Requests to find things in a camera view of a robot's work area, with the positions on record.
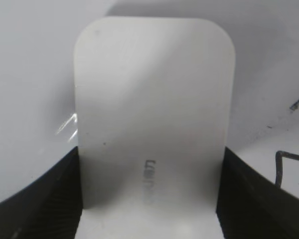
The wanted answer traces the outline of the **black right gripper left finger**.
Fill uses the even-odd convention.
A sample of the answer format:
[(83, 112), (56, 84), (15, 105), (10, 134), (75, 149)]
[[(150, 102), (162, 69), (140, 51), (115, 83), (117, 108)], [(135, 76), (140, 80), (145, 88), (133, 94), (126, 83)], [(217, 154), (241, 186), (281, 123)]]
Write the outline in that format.
[(78, 148), (0, 202), (0, 239), (73, 239), (83, 210)]

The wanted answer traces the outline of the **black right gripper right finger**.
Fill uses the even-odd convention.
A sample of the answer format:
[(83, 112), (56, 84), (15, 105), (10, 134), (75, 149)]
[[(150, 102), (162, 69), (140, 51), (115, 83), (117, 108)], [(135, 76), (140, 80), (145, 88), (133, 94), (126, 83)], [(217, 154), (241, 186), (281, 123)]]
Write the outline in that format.
[(281, 189), (283, 158), (299, 155), (277, 151), (272, 183), (225, 149), (216, 214), (226, 239), (299, 239), (299, 198)]

